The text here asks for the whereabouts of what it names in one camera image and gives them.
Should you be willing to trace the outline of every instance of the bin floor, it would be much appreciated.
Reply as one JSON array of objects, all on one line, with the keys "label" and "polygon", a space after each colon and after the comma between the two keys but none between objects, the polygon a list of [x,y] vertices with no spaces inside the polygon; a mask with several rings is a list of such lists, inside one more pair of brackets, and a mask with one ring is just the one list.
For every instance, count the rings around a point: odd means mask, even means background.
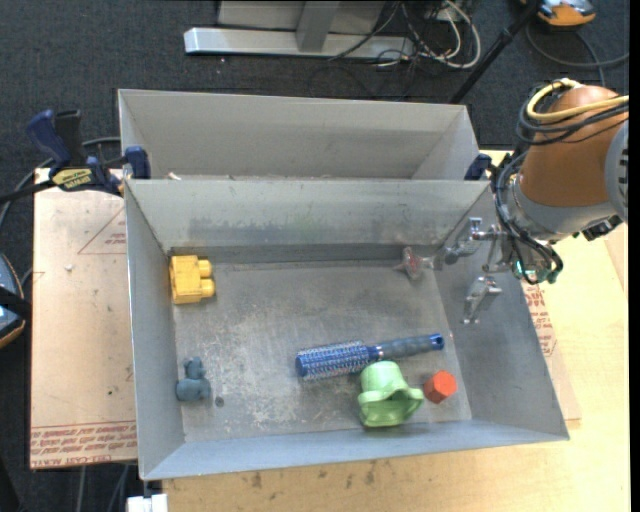
[{"label": "bin floor", "polygon": [[219,265],[216,295],[173,306],[178,374],[200,357],[209,400],[182,407],[185,441],[362,428],[358,375],[304,382],[295,372],[303,348],[359,339],[367,345],[433,334],[445,348],[397,361],[407,383],[421,387],[444,369],[458,391],[436,405],[425,400],[408,421],[471,418],[433,271],[418,281],[393,262]]}]

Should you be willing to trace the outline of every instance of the hairbrush handle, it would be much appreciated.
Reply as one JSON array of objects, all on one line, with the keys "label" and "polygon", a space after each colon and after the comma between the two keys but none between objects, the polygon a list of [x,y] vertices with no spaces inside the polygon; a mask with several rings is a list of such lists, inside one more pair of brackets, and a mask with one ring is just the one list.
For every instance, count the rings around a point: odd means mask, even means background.
[{"label": "hairbrush handle", "polygon": [[380,359],[401,359],[432,350],[442,350],[443,347],[444,338],[440,334],[430,334],[383,341],[376,348],[381,353]]},{"label": "hairbrush handle", "polygon": [[436,333],[384,341],[366,346],[348,341],[301,350],[296,356],[296,371],[303,380],[319,380],[364,370],[383,359],[400,359],[432,350],[442,350],[444,338]]}]

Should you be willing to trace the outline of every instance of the blue clamp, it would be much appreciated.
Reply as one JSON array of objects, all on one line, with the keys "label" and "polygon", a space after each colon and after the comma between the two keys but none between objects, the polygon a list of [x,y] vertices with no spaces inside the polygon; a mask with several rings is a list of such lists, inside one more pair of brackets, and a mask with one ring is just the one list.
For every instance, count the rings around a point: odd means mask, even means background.
[{"label": "blue clamp", "polygon": [[[40,112],[27,126],[31,142],[52,161],[49,181],[64,191],[96,190],[122,195],[122,180],[111,174],[95,156],[87,156],[80,140],[80,112],[54,116],[52,110]],[[151,175],[147,154],[140,146],[127,148],[124,160],[127,177],[148,179]]]}]

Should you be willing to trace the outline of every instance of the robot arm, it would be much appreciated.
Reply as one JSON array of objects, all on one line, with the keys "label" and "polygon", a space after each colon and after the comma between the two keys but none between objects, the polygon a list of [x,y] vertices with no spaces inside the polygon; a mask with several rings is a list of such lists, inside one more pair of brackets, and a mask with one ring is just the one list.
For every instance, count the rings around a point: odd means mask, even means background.
[{"label": "robot arm", "polygon": [[627,222],[628,109],[628,96],[569,79],[523,105],[517,133],[525,148],[493,176],[500,263],[516,277],[553,282],[562,270],[553,244],[579,233],[592,240]]}]

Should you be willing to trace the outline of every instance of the black cable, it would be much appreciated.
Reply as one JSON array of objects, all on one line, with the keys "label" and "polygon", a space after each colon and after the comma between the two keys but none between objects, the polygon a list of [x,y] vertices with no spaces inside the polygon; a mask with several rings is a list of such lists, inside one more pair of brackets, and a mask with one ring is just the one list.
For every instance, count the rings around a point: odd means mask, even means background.
[{"label": "black cable", "polygon": [[[120,143],[120,137],[115,137],[115,136],[108,136],[108,137],[99,137],[97,139],[90,139],[87,140],[85,142],[82,143],[83,147],[87,148],[90,146],[96,146],[99,144],[113,144],[113,143]],[[47,160],[45,160],[44,162],[39,163],[36,168],[45,168],[45,167],[49,167],[51,164],[53,164],[53,159],[49,158]],[[17,192],[18,190],[21,190],[22,187],[24,187],[27,183],[29,183],[29,181],[31,181],[31,179],[33,179],[33,175],[34,175],[34,171],[29,171],[27,174],[25,174],[25,176],[18,182],[18,184],[16,185],[16,187],[14,188],[14,192]],[[9,209],[11,208],[11,205],[13,204],[13,201],[7,201],[5,203],[5,205],[2,207],[2,211],[0,212],[0,230],[2,230],[2,225],[4,224],[4,221],[7,217],[7,214],[9,213]]]},{"label": "black cable", "polygon": [[84,486],[87,478],[87,466],[82,466],[80,470],[80,483],[78,484],[78,499],[76,500],[76,512],[82,511],[82,501],[84,498]]},{"label": "black cable", "polygon": [[526,231],[511,222],[511,220],[506,216],[506,212],[504,211],[505,204],[502,199],[502,194],[506,190],[507,180],[512,175],[518,172],[518,165],[524,160],[526,155],[527,152],[523,152],[517,158],[511,160],[502,170],[500,170],[496,179],[495,186],[495,206],[496,212],[498,214],[498,220],[506,230],[511,240],[511,247],[516,253],[518,261],[521,263],[523,269],[522,275],[524,279],[527,281],[527,283],[535,285],[538,284],[538,281],[534,281],[533,279],[531,279],[531,277],[524,271],[524,258],[522,252],[520,251],[520,248],[518,247],[518,242],[523,243],[524,245],[538,253],[545,261],[545,265],[550,272],[554,272],[557,275],[562,270],[564,265],[562,263],[562,259],[552,247],[542,245],[541,243],[531,238],[531,236]]},{"label": "black cable", "polygon": [[111,512],[113,510],[113,506],[116,504],[116,500],[118,499],[121,491],[121,488],[125,485],[127,480],[127,474],[129,473],[129,464],[124,465],[124,469],[118,478],[118,482],[116,483],[115,488],[113,489],[113,494],[111,495],[111,499],[109,500],[109,506],[107,507],[107,512]]},{"label": "black cable", "polygon": [[574,68],[581,68],[581,69],[604,69],[604,68],[611,68],[611,67],[615,67],[615,66],[619,66],[620,64],[622,64],[623,62],[625,62],[626,60],[629,59],[629,52],[616,57],[615,59],[610,59],[610,60],[605,60],[605,61],[597,61],[597,62],[570,62],[570,61],[566,61],[566,60],[562,60],[559,59],[557,57],[555,57],[554,55],[551,55],[547,52],[545,52],[542,48],[540,48],[540,46],[538,46],[538,44],[533,40],[533,37],[531,35],[531,24],[527,25],[525,28],[525,34],[527,36],[527,39],[529,41],[529,43],[531,44],[531,46],[533,47],[534,50],[536,50],[540,55],[542,55],[543,57],[546,57],[547,59],[556,62],[557,64],[562,64],[563,66],[570,66],[570,67],[574,67]]},{"label": "black cable", "polygon": [[24,287],[27,284],[27,280],[33,275],[33,267],[31,267],[29,270],[27,270],[24,274],[22,274],[22,277],[20,278],[20,287],[22,288],[22,290],[24,291]]},{"label": "black cable", "polygon": [[14,190],[13,192],[9,192],[3,196],[0,196],[0,204],[3,203],[11,203],[15,199],[20,199],[24,196],[33,195],[42,190],[47,190],[49,188],[55,187],[56,184],[51,181],[44,181],[42,183],[35,183],[33,185],[29,185],[28,187],[21,187],[18,190]]},{"label": "black cable", "polygon": [[598,64],[600,62],[600,59],[598,59],[598,55],[596,55],[596,51],[593,49],[593,46],[589,44],[589,42],[584,38],[584,36],[580,32],[576,32],[576,36],[578,37],[578,39],[580,39],[580,41],[582,41],[582,44],[589,52],[589,55],[591,55],[591,58],[593,59],[593,63],[596,65],[596,68],[598,70],[598,76],[600,76],[600,85],[602,87],[606,87],[607,82],[604,79],[604,68]]},{"label": "black cable", "polygon": [[398,12],[398,7],[400,7],[400,2],[394,2],[394,6],[393,6],[393,9],[391,11],[391,14],[387,18],[387,20],[384,23],[382,23],[382,25],[380,25],[375,30],[372,30],[360,42],[358,42],[357,44],[355,44],[351,48],[339,53],[338,55],[334,55],[333,57],[330,57],[329,58],[329,62],[334,61],[334,60],[338,60],[338,59],[342,59],[342,58],[346,57],[347,55],[351,55],[358,48],[362,47],[365,43],[367,43],[369,40],[371,40],[371,38],[373,38],[374,36],[379,34],[382,30],[384,30],[387,27],[387,25],[389,25],[389,23],[391,23],[391,21],[393,20],[393,18],[396,15],[396,13]]},{"label": "black cable", "polygon": [[[554,123],[547,123],[544,125],[541,124],[535,124],[535,121],[529,121],[529,119],[527,118],[527,114],[526,114],[526,109],[527,109],[527,104],[523,104],[523,106],[520,108],[520,112],[518,115],[518,123],[516,125],[516,136],[523,142],[526,142],[532,146],[543,146],[543,145],[547,145],[547,144],[554,144],[556,142],[564,142],[564,143],[576,143],[576,142],[582,142],[584,140],[587,140],[591,137],[594,137],[595,135],[602,133],[606,130],[609,130],[611,128],[613,128],[614,126],[617,126],[619,124],[621,124],[622,122],[624,122],[624,120],[619,121],[617,123],[614,123],[611,126],[608,126],[606,128],[603,128],[602,130],[599,130],[596,133],[590,134],[582,139],[579,140],[573,140],[573,141],[568,141],[566,140],[567,138],[569,138],[570,136],[572,136],[573,134],[575,134],[576,132],[578,132],[579,130],[581,130],[582,128],[584,128],[585,126],[588,126],[590,124],[594,124],[597,123],[599,121],[603,121],[605,119],[609,119],[612,118],[614,116],[617,116],[619,114],[622,114],[623,112],[627,112],[629,110],[629,105],[628,104],[624,104],[624,105],[617,105],[615,107],[609,108],[607,110],[601,111],[601,112],[597,112],[596,114],[593,114],[589,117],[587,117],[586,119],[583,119],[581,121],[578,122],[574,122],[574,123],[570,123],[570,124],[564,124],[564,125],[557,125],[557,123],[563,122],[565,120],[561,120],[561,121],[557,121]],[[527,135],[525,133],[525,131],[529,131],[529,132],[533,132],[535,133],[539,133],[539,134],[543,134],[546,138],[544,139],[540,139],[540,140],[536,140],[535,138]],[[549,137],[548,134],[554,134],[554,133],[558,133],[559,135],[555,136],[555,137]]]}]

